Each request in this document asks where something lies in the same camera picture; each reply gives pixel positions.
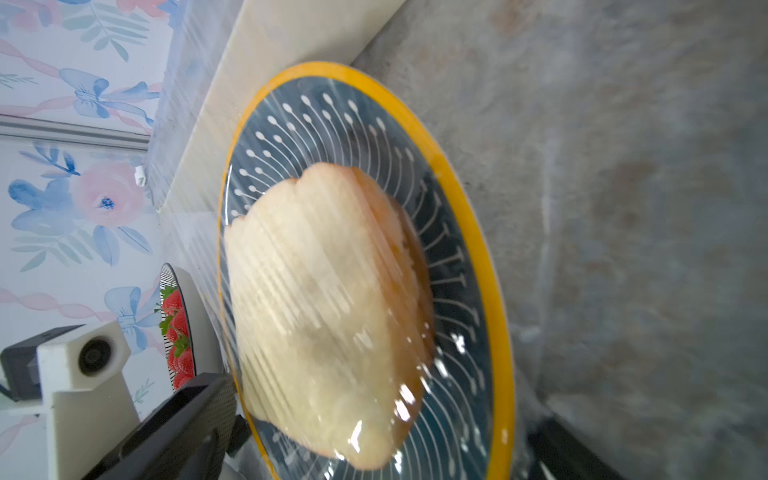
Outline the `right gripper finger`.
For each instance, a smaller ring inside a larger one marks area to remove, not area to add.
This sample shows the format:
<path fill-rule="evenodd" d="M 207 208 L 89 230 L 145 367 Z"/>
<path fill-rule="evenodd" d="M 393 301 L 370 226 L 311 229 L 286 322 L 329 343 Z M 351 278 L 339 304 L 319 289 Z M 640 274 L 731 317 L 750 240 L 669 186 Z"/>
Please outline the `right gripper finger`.
<path fill-rule="evenodd" d="M 527 441 L 533 452 L 529 479 L 624 480 L 554 418 L 545 420 Z"/>

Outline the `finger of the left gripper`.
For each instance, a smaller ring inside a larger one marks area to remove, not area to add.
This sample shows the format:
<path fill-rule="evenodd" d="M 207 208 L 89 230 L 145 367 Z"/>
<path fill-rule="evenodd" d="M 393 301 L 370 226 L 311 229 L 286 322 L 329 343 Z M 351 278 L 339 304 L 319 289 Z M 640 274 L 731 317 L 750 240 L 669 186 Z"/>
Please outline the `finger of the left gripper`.
<path fill-rule="evenodd" d="M 251 438 L 236 413 L 234 380 L 202 373 L 165 401 L 86 475 L 87 479 L 217 479 Z"/>

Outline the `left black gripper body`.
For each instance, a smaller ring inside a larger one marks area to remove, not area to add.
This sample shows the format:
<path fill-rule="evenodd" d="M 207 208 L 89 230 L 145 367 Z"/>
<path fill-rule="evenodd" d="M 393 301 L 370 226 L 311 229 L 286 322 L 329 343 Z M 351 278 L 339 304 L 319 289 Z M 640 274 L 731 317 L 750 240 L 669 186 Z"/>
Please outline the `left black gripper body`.
<path fill-rule="evenodd" d="M 9 408 L 41 408 L 41 387 L 37 347 L 82 327 L 56 327 L 6 347 L 1 352 L 1 394 L 11 401 Z"/>

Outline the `dark blue yellow-rimmed plate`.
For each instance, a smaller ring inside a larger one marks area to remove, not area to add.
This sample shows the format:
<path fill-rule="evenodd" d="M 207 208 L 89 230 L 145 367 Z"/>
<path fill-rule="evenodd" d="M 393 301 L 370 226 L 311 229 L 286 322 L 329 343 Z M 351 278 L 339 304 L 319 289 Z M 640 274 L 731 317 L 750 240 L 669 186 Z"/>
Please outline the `dark blue yellow-rimmed plate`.
<path fill-rule="evenodd" d="M 277 74 L 222 178 L 220 322 L 274 479 L 506 479 L 507 316 L 463 186 L 418 117 L 346 65 Z"/>

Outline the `cream plastic wrap dispenser box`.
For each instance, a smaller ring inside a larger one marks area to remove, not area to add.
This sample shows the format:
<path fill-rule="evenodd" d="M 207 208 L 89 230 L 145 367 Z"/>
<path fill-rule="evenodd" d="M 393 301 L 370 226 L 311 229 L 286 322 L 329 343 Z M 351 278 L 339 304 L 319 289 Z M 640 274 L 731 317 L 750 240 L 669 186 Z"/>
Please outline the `cream plastic wrap dispenser box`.
<path fill-rule="evenodd" d="M 213 250 L 230 145 L 249 104 L 283 70 L 350 64 L 399 1 L 187 1 L 175 29 L 147 155 L 163 249 Z"/>

